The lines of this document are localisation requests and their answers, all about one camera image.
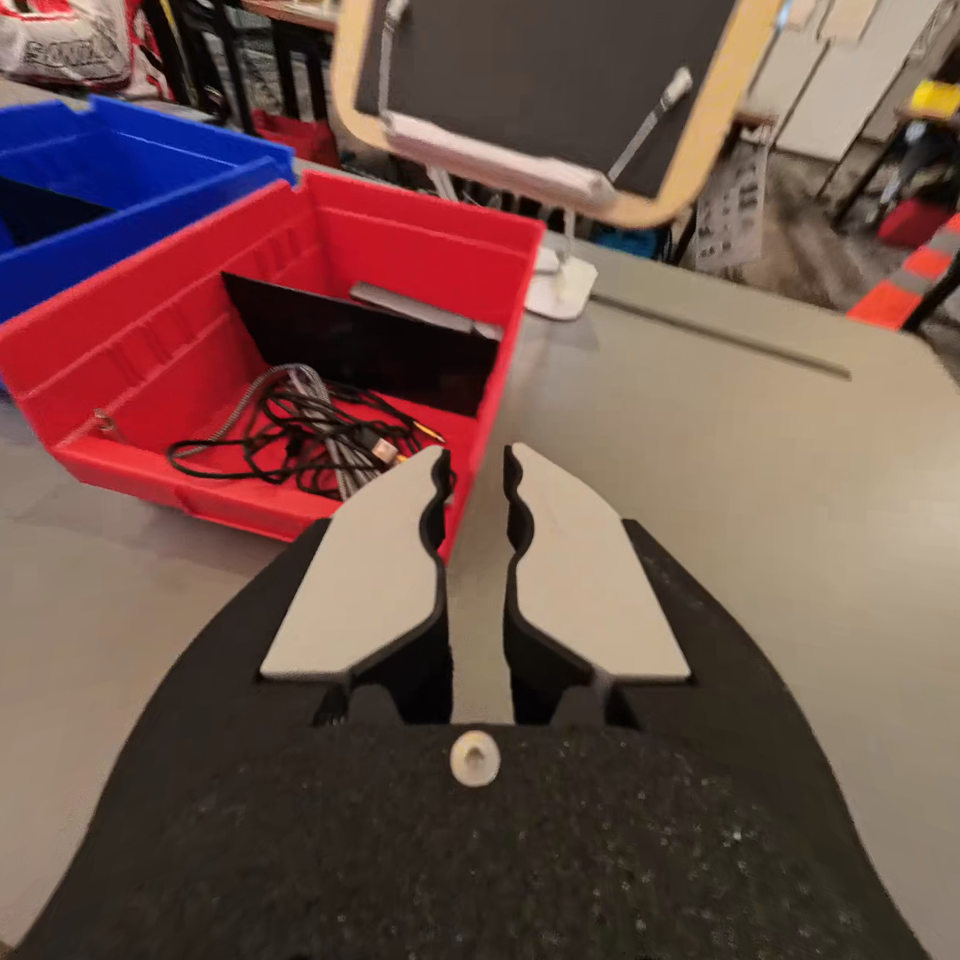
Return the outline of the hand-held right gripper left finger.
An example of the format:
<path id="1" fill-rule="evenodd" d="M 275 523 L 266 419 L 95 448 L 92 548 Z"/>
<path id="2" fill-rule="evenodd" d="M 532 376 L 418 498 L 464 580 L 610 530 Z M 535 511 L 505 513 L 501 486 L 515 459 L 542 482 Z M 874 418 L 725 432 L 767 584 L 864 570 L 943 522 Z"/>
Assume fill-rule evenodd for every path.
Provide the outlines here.
<path id="1" fill-rule="evenodd" d="M 270 682 L 380 685 L 405 702 L 450 664 L 450 451 L 429 446 L 337 510 L 260 665 Z"/>

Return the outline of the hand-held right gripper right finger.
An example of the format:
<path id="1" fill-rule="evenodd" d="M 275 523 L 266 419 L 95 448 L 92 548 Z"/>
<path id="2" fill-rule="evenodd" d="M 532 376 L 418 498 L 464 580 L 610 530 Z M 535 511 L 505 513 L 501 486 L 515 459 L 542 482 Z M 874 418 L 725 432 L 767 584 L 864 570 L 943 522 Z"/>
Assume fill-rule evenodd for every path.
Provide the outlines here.
<path id="1" fill-rule="evenodd" d="M 510 676 L 545 702 L 588 687 L 679 686 L 692 668 L 620 514 L 523 442 L 505 447 Z"/>

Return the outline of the black cable gold plug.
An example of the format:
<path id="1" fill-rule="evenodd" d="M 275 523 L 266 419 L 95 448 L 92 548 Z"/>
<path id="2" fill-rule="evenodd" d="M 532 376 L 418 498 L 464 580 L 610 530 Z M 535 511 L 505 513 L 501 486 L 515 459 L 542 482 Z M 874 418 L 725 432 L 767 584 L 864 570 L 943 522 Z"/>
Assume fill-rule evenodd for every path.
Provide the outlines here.
<path id="1" fill-rule="evenodd" d="M 258 481 L 344 503 L 445 438 L 379 393 L 326 381 L 306 365 L 273 366 L 206 438 L 172 443 L 169 465 L 195 479 Z"/>

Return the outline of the grey hub with cable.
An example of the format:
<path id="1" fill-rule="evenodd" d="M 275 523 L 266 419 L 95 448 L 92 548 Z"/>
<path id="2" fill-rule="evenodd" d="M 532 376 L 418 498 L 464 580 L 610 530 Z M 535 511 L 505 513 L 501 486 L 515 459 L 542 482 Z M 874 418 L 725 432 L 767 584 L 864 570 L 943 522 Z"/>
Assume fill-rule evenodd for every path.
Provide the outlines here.
<path id="1" fill-rule="evenodd" d="M 490 341 L 501 342 L 504 331 L 495 324 L 468 318 L 414 297 L 366 282 L 354 284 L 349 295 L 354 301 L 388 311 L 397 316 L 437 328 L 463 334 L 475 334 Z"/>

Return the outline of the red plastic bin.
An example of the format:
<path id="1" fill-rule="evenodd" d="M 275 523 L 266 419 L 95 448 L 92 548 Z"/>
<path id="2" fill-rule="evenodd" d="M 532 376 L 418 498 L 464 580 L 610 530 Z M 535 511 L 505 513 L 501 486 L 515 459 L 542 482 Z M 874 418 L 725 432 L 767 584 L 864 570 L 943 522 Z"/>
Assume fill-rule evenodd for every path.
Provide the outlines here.
<path id="1" fill-rule="evenodd" d="M 166 451 L 209 436 L 269 364 L 222 272 L 347 298 L 366 283 L 498 329 L 477 411 L 379 390 L 444 439 L 448 560 L 484 462 L 545 226 L 306 168 L 2 325 L 2 378 L 40 443 L 86 485 L 290 543 L 339 504 L 252 479 L 188 476 Z"/>

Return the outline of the blue plastic bin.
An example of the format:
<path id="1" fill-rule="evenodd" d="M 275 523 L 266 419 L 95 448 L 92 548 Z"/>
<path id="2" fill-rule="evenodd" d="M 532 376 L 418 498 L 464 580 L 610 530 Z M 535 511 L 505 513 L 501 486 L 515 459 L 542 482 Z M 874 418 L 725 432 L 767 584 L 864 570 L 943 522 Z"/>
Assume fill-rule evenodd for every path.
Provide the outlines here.
<path id="1" fill-rule="evenodd" d="M 276 181 L 295 185 L 289 147 L 92 96 L 1 110 L 1 178 L 113 213 L 1 252 L 1 322 Z"/>

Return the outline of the grey desk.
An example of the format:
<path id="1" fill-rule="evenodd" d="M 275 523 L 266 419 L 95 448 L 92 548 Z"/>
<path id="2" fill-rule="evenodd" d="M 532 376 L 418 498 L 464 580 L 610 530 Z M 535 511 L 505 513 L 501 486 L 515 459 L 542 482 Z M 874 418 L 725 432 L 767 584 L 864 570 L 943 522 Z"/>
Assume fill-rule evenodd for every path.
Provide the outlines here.
<path id="1" fill-rule="evenodd" d="M 260 678 L 338 503 L 159 682 L 16 958 L 958 958 L 954 379 L 586 252 L 599 293 L 523 320 L 443 559 L 450 456 L 445 672 Z M 690 681 L 512 680 L 513 443 L 618 512 Z"/>

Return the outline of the black divider in red bin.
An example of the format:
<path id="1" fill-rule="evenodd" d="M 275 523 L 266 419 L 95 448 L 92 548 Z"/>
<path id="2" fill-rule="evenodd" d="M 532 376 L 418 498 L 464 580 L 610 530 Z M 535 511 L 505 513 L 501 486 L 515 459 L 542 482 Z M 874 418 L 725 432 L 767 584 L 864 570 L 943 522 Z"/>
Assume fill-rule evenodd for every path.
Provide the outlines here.
<path id="1" fill-rule="evenodd" d="M 476 416 L 500 342 L 341 298 L 223 270 L 225 292 L 258 354 L 323 380 Z"/>

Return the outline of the white folding stand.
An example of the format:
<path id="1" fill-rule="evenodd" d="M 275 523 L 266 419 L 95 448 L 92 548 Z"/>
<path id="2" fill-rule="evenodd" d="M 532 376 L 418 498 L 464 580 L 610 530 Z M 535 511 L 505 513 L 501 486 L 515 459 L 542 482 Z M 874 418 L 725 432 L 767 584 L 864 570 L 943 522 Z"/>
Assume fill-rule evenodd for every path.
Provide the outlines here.
<path id="1" fill-rule="evenodd" d="M 526 294 L 526 310 L 553 322 L 573 322 L 584 313 L 597 278 L 597 270 L 572 253 L 581 207 L 605 208 L 616 198 L 615 185 L 629 162 L 641 150 L 655 127 L 693 88 L 688 66 L 680 66 L 662 91 L 657 103 L 630 138 L 606 173 L 552 157 L 537 157 L 453 133 L 423 119 L 392 110 L 389 93 L 393 41 L 408 7 L 406 1 L 390 1 L 384 13 L 379 38 L 377 113 L 386 139 L 404 154 L 427 161 L 428 177 L 440 198 L 458 201 L 450 174 L 436 163 L 471 162 L 478 170 L 504 180 L 509 186 L 545 193 L 565 203 L 563 240 L 559 249 L 541 245 L 534 275 Z"/>

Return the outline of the orange traffic cone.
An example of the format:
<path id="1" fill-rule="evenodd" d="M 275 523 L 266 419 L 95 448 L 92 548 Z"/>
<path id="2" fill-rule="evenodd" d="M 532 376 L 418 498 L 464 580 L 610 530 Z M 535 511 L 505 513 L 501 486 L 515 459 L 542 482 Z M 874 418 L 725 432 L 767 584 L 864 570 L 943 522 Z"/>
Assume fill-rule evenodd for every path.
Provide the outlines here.
<path id="1" fill-rule="evenodd" d="M 862 325 L 918 333 L 958 290 L 959 215 L 954 214 L 889 276 L 864 294 L 846 318 Z"/>

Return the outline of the red white printed bag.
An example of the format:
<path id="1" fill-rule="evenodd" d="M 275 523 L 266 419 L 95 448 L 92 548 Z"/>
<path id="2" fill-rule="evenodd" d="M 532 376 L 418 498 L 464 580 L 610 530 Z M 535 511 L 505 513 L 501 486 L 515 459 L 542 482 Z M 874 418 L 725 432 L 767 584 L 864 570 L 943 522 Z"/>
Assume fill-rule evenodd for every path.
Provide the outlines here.
<path id="1" fill-rule="evenodd" d="M 40 87 L 123 90 L 134 73 L 137 8 L 124 1 L 3 1 L 2 74 Z"/>

